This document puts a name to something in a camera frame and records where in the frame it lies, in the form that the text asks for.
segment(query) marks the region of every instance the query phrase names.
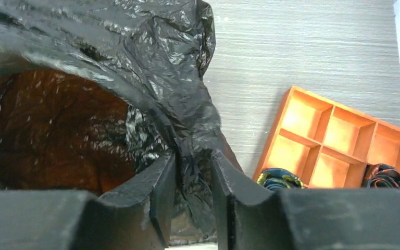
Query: black plastic bag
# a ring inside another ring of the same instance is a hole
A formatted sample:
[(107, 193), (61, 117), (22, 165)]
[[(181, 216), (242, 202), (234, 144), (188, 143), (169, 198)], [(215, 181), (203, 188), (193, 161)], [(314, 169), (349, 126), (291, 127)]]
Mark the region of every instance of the black plastic bag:
[[(241, 170), (202, 81), (214, 48), (201, 0), (0, 0), (0, 81), (43, 68), (92, 80), (130, 104), (125, 143), (136, 170), (166, 148), (177, 155), (175, 243), (215, 232), (211, 151)], [(191, 230), (178, 231), (186, 220)]]

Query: rolled necktie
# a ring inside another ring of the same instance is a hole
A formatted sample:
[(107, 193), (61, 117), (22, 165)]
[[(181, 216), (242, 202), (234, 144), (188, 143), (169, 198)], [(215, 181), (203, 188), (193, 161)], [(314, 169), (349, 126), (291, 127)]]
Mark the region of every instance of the rolled necktie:
[(303, 189), (304, 184), (293, 173), (282, 168), (269, 168), (263, 171), (258, 177), (257, 183), (268, 190), (278, 189)]
[(370, 166), (362, 185), (366, 188), (396, 188), (400, 189), (400, 173), (387, 164)]

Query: empty compartment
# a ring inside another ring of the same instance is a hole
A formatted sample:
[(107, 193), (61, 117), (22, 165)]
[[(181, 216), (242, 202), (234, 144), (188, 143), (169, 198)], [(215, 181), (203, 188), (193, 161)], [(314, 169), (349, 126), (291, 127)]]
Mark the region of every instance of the empty compartment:
[(400, 172), (400, 132), (378, 124), (370, 147), (368, 162), (372, 165), (388, 164)]
[(376, 123), (336, 107), (329, 120), (324, 145), (366, 160)]
[(321, 152), (310, 180), (311, 188), (358, 188), (361, 187), (366, 164), (351, 158), (339, 159), (340, 155)]
[(281, 127), (303, 137), (322, 142), (332, 113), (332, 105), (300, 91), (294, 91)]
[(309, 184), (320, 146), (308, 147), (278, 135), (265, 168), (283, 168)]

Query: orange tray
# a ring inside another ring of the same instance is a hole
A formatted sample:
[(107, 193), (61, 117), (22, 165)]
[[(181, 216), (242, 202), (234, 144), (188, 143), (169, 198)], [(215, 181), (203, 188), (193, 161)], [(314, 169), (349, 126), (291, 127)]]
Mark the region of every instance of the orange tray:
[(367, 164), (400, 172), (400, 128), (299, 87), (284, 95), (253, 180), (283, 168), (309, 188), (358, 188)]

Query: wood grain surface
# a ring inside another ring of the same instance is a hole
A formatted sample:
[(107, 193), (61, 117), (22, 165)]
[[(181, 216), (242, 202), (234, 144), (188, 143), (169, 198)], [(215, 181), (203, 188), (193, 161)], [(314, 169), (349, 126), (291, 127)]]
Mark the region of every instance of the wood grain surface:
[(393, 1), (208, 2), (217, 47), (205, 83), (248, 176), (291, 85), (400, 126)]

